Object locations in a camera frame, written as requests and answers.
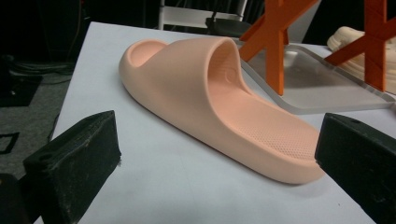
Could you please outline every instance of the dark background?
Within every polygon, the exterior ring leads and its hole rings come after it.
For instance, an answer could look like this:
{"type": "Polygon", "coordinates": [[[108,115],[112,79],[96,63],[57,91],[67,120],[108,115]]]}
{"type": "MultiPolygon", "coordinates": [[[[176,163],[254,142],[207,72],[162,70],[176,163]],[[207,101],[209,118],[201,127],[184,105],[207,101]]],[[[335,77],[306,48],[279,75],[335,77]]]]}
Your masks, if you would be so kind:
{"type": "MultiPolygon", "coordinates": [[[[165,1],[175,6],[178,0],[165,1]]],[[[200,0],[186,7],[212,10],[215,1],[200,0]]],[[[262,0],[249,0],[245,21],[253,23],[263,12],[262,0]]],[[[363,30],[364,0],[322,0],[304,43],[326,45],[340,26],[363,30]]],[[[220,11],[233,11],[237,0],[220,11]]],[[[389,18],[396,16],[396,1],[388,2],[389,18]]],[[[74,62],[91,21],[157,28],[160,0],[8,0],[0,2],[0,54],[20,60],[74,62]]],[[[181,32],[178,27],[165,26],[181,32]]]]}

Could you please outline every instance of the black foam block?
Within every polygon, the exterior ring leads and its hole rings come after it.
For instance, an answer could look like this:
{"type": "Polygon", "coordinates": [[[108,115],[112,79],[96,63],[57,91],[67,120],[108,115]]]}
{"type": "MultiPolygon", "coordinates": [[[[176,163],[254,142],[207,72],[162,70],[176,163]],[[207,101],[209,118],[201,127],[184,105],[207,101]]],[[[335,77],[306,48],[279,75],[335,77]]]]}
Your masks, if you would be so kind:
{"type": "Polygon", "coordinates": [[[396,223],[396,139],[358,120],[326,114],[315,157],[373,221],[396,223]]]}
{"type": "Polygon", "coordinates": [[[30,223],[18,180],[9,174],[0,174],[0,223],[30,223]]]}
{"type": "Polygon", "coordinates": [[[77,223],[120,162],[113,111],[83,119],[23,161],[45,223],[77,223]]]}

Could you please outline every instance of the white table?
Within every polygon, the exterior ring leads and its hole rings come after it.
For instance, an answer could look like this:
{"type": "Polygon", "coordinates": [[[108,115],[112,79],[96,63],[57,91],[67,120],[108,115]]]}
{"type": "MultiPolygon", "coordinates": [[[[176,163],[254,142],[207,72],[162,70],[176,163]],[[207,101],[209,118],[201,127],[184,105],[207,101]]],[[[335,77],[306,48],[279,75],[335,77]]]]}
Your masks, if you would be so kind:
{"type": "MultiPolygon", "coordinates": [[[[301,186],[277,183],[189,137],[133,100],[118,74],[128,46],[145,38],[173,42],[196,36],[91,24],[54,136],[89,115],[115,110],[122,164],[80,223],[373,223],[327,175],[301,186]]],[[[323,47],[306,47],[323,56],[330,53],[323,47]]],[[[245,78],[251,89],[270,100],[246,74],[245,78]]],[[[395,107],[342,114],[396,138],[395,107]]],[[[300,118],[320,129],[323,116],[300,118]]]]}

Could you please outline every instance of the orange plastic frame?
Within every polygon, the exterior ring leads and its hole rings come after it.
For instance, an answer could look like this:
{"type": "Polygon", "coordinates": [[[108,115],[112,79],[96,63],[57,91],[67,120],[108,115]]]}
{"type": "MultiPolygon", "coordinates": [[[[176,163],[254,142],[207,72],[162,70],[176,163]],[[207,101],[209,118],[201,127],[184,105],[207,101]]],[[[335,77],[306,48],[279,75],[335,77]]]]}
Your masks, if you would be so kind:
{"type": "Polygon", "coordinates": [[[364,81],[379,89],[386,86],[386,41],[396,36],[396,18],[387,20],[387,0],[364,1],[365,35],[325,58],[334,65],[364,53],[364,81]]]}
{"type": "Polygon", "coordinates": [[[283,48],[289,44],[287,29],[317,1],[267,0],[265,15],[241,36],[241,40],[246,43],[239,54],[246,62],[266,48],[266,82],[279,95],[283,95],[283,48]]]}

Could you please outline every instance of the slide sandal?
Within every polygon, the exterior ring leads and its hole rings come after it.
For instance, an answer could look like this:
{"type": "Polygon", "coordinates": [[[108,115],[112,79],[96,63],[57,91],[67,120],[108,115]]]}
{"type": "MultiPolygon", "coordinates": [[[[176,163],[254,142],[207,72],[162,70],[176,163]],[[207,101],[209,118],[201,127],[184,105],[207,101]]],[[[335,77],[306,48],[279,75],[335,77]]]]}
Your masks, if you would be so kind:
{"type": "Polygon", "coordinates": [[[248,88],[231,38],[139,41],[123,54],[120,77],[152,113],[262,175],[303,184],[324,174],[318,131],[248,88]]]}

